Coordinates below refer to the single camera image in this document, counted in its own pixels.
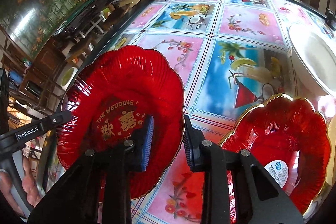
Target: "white sticker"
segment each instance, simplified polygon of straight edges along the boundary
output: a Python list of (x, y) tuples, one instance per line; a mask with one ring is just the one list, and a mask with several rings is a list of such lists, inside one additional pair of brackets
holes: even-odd
[(265, 169), (282, 188), (288, 179), (288, 166), (282, 160), (274, 160), (266, 164)]

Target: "metal bolt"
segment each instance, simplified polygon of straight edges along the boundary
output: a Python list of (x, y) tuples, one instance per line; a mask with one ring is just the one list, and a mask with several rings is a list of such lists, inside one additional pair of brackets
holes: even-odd
[(242, 151), (240, 151), (240, 153), (244, 156), (244, 157), (248, 157), (249, 155), (251, 155), (250, 151), (247, 149), (243, 149)]
[(204, 145), (204, 146), (206, 146), (206, 147), (209, 147), (209, 146), (212, 145), (212, 142), (209, 141), (209, 140), (204, 140), (204, 141), (202, 142), (202, 145)]
[(87, 157), (91, 157), (94, 154), (95, 154), (95, 151), (92, 150), (92, 149), (88, 149), (88, 150), (85, 151), (85, 156), (87, 156)]
[(124, 145), (127, 146), (127, 147), (130, 147), (134, 144), (134, 142), (132, 140), (125, 140), (124, 141)]

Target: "blue logo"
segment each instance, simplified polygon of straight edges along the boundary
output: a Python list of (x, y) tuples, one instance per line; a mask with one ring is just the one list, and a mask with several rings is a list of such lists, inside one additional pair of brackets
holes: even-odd
[(275, 164), (275, 168), (277, 170), (280, 170), (281, 169), (281, 163), (278, 161), (276, 164)]

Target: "human hand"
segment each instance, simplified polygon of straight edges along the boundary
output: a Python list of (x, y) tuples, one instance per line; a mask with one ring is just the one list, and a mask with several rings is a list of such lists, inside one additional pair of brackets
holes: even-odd
[[(25, 156), (22, 156), (22, 164), (25, 176), (22, 180), (23, 190), (27, 193), (27, 201), (34, 207), (39, 203), (41, 197), (39, 195), (36, 181), (30, 170), (30, 163)], [(21, 208), (17, 205), (11, 194), (12, 180), (5, 170), (0, 169), (0, 191), (8, 201), (9, 205), (20, 215), (24, 215)]]

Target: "red plate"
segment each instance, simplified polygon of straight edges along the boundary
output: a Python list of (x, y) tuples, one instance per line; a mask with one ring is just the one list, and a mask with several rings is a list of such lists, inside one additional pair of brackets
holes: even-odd
[[(251, 107), (219, 145), (234, 152), (250, 150), (302, 214), (323, 186), (330, 157), (327, 125), (305, 99), (276, 94)], [(231, 174), (228, 180), (232, 185)], [(235, 203), (230, 201), (235, 222)]]
[(84, 68), (68, 90), (62, 110), (73, 114), (57, 130), (59, 161), (67, 169), (86, 150), (102, 151), (142, 127), (145, 114), (154, 117), (149, 164), (130, 174), (131, 198), (157, 184), (175, 158), (183, 134), (184, 89), (178, 74), (155, 50), (124, 46), (102, 54)]

